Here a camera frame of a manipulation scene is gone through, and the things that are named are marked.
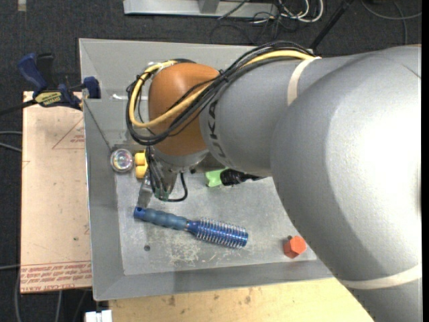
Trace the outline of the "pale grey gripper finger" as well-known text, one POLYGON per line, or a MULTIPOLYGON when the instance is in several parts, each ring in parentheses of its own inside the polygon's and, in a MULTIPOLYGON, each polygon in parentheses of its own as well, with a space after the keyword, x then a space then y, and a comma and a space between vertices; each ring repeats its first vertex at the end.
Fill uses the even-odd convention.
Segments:
POLYGON ((153 197, 154 190, 152 182, 149 176, 145 176, 141 181, 139 194, 137 198, 137 206, 141 208, 147 208, 151 198, 153 197))

